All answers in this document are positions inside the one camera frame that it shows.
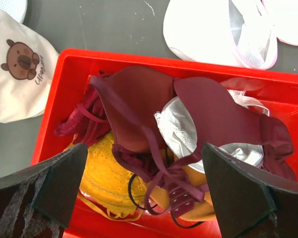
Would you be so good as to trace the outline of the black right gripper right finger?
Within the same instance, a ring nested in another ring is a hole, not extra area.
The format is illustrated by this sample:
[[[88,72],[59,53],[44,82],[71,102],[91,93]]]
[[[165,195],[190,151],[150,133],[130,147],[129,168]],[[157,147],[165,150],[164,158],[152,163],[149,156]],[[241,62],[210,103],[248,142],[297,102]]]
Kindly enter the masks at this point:
[[[298,238],[298,183],[205,143],[203,163],[224,238]]]

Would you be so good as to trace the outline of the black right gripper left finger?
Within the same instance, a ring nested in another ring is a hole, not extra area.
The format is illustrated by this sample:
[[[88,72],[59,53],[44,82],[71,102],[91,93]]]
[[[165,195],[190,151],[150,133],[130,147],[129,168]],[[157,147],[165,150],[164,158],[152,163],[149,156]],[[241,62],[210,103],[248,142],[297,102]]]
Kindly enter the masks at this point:
[[[61,238],[87,159],[84,143],[0,178],[0,238]]]

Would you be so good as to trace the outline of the maroon padded bra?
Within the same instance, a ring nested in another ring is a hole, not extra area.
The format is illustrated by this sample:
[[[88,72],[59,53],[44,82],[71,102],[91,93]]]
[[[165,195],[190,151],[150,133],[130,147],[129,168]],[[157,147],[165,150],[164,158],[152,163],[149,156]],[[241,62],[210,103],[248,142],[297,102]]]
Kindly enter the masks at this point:
[[[174,218],[215,218],[202,147],[209,142],[235,154],[259,150],[259,167],[289,180],[296,175],[286,158],[294,146],[279,119],[238,104],[220,83],[205,77],[176,79],[151,68],[125,68],[111,76],[93,76],[109,120],[112,153],[125,169],[141,178],[145,209],[156,202]]]

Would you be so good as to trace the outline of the beige laundry bag brown zipper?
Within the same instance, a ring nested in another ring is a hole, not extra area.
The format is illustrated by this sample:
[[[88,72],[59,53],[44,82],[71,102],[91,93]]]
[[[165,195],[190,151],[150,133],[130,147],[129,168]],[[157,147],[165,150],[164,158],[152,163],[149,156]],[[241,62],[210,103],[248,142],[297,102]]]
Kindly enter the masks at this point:
[[[0,9],[0,123],[44,113],[59,53]]]

